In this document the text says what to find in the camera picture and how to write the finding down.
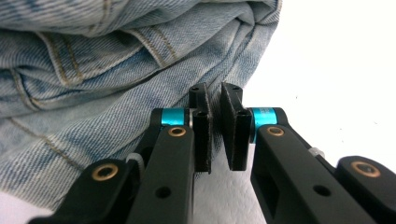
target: black plastic arm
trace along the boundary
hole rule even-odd
[[[194,134],[187,126],[163,129],[148,162],[128,224],[192,221]]]
[[[101,160],[88,166],[50,217],[29,224],[124,223],[138,184],[135,161]]]
[[[267,223],[375,223],[293,131],[258,131],[251,183]]]
[[[334,175],[378,223],[396,223],[396,175],[391,170],[351,156],[338,162]]]
[[[146,129],[142,140],[140,140],[139,145],[137,145],[134,150],[135,153],[142,156],[145,166],[148,165],[155,142],[160,134],[162,127],[162,112],[162,108],[155,108],[152,110],[148,128]]]

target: jeans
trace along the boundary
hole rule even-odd
[[[55,209],[82,170],[134,151],[156,107],[205,82],[244,86],[281,1],[13,1],[0,5],[0,190]],[[214,156],[221,146],[215,123]]]

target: jeans stitching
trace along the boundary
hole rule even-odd
[[[105,73],[106,71],[109,71],[109,70],[111,70],[112,68],[118,66],[120,63],[125,62],[126,60],[128,60],[128,59],[134,57],[134,56],[136,55],[136,53],[139,52],[139,50],[141,50],[143,47],[144,47],[144,46],[141,44],[141,46],[139,46],[138,48],[131,50],[131,51],[130,51],[130,52],[131,52],[130,55],[125,56],[125,57],[122,57],[122,58],[119,59],[119,60],[116,60],[116,61],[115,61],[114,63],[112,63],[111,65],[108,65],[108,63],[106,63],[106,69],[103,69],[103,68],[93,68],[93,69],[91,69],[90,72],[92,72],[92,73],[99,73],[99,74],[98,74],[98,75],[95,75],[95,76],[92,76],[92,77],[85,77],[84,79],[95,78],[95,77],[98,77],[98,76],[102,75],[102,74]]]
[[[18,123],[15,119],[8,119],[12,124],[14,124],[15,126],[17,126],[18,128],[20,128],[21,130],[23,130],[24,132],[28,133],[29,135],[36,137],[36,138],[40,138],[41,140],[43,140],[48,146],[49,148],[54,151],[56,154],[58,154],[59,156],[61,156],[68,164],[70,164],[71,166],[75,167],[76,169],[78,169],[79,171],[83,171],[84,168],[77,164],[75,161],[73,161],[72,159],[70,159],[66,154],[64,154],[64,152],[62,152],[59,148],[57,148],[49,139],[47,136],[42,135],[42,134],[36,134],[34,133],[32,130],[30,130],[29,128],[27,128],[26,126],[23,126],[22,124]]]
[[[28,109],[31,109],[33,111],[38,111],[39,109],[36,108],[32,102],[31,102],[31,98],[29,96],[27,96],[26,91],[23,90],[23,88],[21,87],[21,85],[23,85],[21,83],[21,78],[19,75],[17,75],[17,73],[14,71],[14,69],[9,69],[9,72],[11,73],[11,75],[14,77],[14,81],[15,81],[15,86],[17,87],[17,91],[19,96],[21,97],[21,100],[23,102],[23,105],[25,105]]]
[[[70,81],[66,76],[66,73],[64,71],[64,67],[62,65],[61,57],[59,55],[59,51],[55,46],[55,43],[53,42],[52,38],[50,37],[50,34],[43,34],[44,37],[47,38],[49,42],[49,47],[52,49],[52,52],[54,54],[54,59],[55,59],[55,65],[59,68],[59,73],[61,75],[61,79],[64,81],[66,86],[70,85]]]
[[[90,26],[89,33],[97,32],[99,30],[101,24],[103,24],[105,19],[108,17],[108,14],[109,14],[108,11],[110,9],[110,3],[109,3],[110,1],[111,0],[103,0],[103,7],[102,7],[103,16],[96,25]]]
[[[43,104],[34,97],[31,97],[30,100],[37,106],[42,106]]]
[[[152,53],[154,54],[154,56],[157,57],[158,60],[160,61],[161,66],[165,67],[166,66],[166,62],[163,60],[163,57],[161,57],[161,55],[158,52],[158,50],[156,50],[154,48],[154,45],[151,43],[151,41],[149,41],[145,36],[143,36],[143,34],[140,31],[138,31],[138,30],[134,30],[134,33],[136,35],[138,35],[142,39],[142,42],[145,43],[147,45],[147,47],[149,47],[152,50]]]
[[[168,50],[171,52],[172,58],[176,61],[177,60],[177,56],[175,53],[174,48],[172,47],[172,45],[169,43],[168,38],[166,38],[166,36],[163,34],[163,32],[156,26],[151,26],[151,29],[157,33],[157,35],[160,36],[160,38],[163,40],[163,43],[165,43],[165,46],[168,48]]]
[[[62,35],[62,41],[66,44],[67,51],[69,53],[70,59],[72,60],[73,67],[76,70],[76,75],[77,75],[78,81],[82,82],[84,80],[84,77],[82,76],[81,72],[78,69],[78,63],[77,63],[77,60],[75,57],[75,53],[74,53],[72,46],[70,44],[70,41],[64,35]]]

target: white background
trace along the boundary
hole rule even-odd
[[[334,166],[361,155],[396,172],[395,10],[392,0],[285,1],[244,105],[282,107]],[[263,223],[249,171],[228,172],[223,154],[213,166],[196,182],[194,223]],[[0,194],[1,224],[40,213]]]

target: light blue denim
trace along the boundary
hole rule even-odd
[[[186,106],[194,84],[206,83],[219,116],[220,83],[246,84],[280,8],[276,0],[2,1],[0,189],[55,209],[85,167],[125,158],[151,110]]]

